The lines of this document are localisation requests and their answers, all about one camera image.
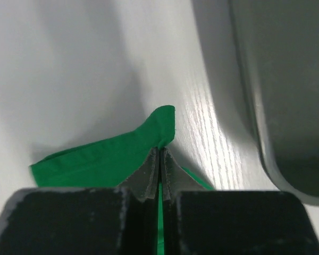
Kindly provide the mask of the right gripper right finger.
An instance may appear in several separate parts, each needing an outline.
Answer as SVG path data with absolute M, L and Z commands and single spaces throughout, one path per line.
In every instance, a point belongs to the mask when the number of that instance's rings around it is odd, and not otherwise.
M 308 214 L 293 194 L 208 190 L 168 149 L 160 169 L 165 254 L 319 254 Z

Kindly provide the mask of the green t shirt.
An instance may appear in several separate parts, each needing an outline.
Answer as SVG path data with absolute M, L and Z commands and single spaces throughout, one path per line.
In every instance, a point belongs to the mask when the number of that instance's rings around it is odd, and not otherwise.
M 131 175 L 152 147 L 167 146 L 175 136 L 175 108 L 155 109 L 134 131 L 63 150 L 31 165 L 39 187 L 116 186 Z

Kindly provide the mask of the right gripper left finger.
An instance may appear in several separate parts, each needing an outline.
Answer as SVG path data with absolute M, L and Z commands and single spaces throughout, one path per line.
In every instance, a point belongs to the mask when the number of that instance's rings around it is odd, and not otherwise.
M 113 188 L 28 188 L 0 214 L 0 254 L 157 254 L 160 152 Z

